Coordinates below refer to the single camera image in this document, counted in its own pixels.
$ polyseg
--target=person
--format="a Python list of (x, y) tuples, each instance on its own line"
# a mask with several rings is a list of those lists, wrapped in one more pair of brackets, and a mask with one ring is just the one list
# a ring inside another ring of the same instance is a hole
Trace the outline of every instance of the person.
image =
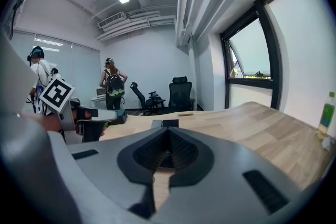
[[(102, 72), (99, 86), (105, 88), (106, 87), (106, 80), (110, 75), (116, 74), (120, 77), (122, 77), (122, 82), (125, 84), (127, 81), (127, 75), (122, 73), (120, 70), (118, 70), (115, 65), (114, 61), (111, 58), (107, 58), (105, 61), (105, 67), (106, 69)], [(112, 98), (108, 95), (106, 92), (106, 108), (108, 110), (116, 110), (120, 109), (120, 103), (121, 103), (121, 97), (118, 98)]]
[(36, 46), (30, 55), (30, 68), (34, 71), (38, 78), (30, 91), (30, 96), (34, 99), (37, 114), (47, 114), (49, 111), (43, 106), (40, 100), (40, 95), (44, 89), (48, 86), (48, 77), (50, 75), (50, 65), (44, 59), (44, 52), (40, 46)]

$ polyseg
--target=black office chair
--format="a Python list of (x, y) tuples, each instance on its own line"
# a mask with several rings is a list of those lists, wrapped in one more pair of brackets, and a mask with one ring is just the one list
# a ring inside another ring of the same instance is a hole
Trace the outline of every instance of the black office chair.
[(141, 103), (141, 108), (149, 109), (148, 111), (143, 112), (144, 115), (146, 112), (149, 112), (148, 116), (153, 113), (157, 113), (157, 107), (159, 104), (161, 104), (161, 108), (164, 107), (163, 102), (166, 100), (162, 99), (156, 92), (150, 92), (149, 99), (146, 100), (145, 96), (143, 96), (143, 94), (139, 91), (137, 83), (132, 82), (131, 89), (136, 94), (136, 96), (138, 96)]
[(193, 110), (195, 99), (190, 98), (192, 83), (187, 77), (173, 78), (169, 84), (169, 108), (172, 111)]

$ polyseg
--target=air conditioner vent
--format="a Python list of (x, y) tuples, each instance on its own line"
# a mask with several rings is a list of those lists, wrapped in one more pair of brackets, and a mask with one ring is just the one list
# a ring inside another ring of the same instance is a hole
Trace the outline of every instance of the air conditioner vent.
[(122, 20), (126, 19), (126, 15), (124, 12), (119, 12), (117, 14), (114, 14), (108, 18), (106, 18), (105, 20), (102, 20), (101, 22), (98, 23), (98, 28), (106, 28), (110, 25), (116, 24)]

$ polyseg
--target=bottle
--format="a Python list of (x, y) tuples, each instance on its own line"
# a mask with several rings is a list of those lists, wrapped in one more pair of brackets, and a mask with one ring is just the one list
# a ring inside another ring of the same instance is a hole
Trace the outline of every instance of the bottle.
[(323, 139), (327, 135), (327, 131), (328, 131), (332, 116), (335, 111), (334, 97), (335, 97), (335, 93), (329, 92), (329, 98), (324, 104), (319, 129), (316, 133), (319, 139)]

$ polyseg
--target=wooden table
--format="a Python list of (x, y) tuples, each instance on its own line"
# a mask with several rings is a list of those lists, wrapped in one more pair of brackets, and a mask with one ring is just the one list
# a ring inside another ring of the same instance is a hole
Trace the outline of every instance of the wooden table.
[[(234, 141), (269, 160), (305, 189), (321, 178), (335, 152), (323, 150), (316, 129), (267, 106), (248, 102), (220, 112), (188, 111), (158, 116), (128, 116), (125, 124), (107, 128), (108, 140), (151, 128), (153, 120), (179, 119), (180, 128)], [(172, 173), (156, 172), (154, 198), (159, 208), (169, 195)]]

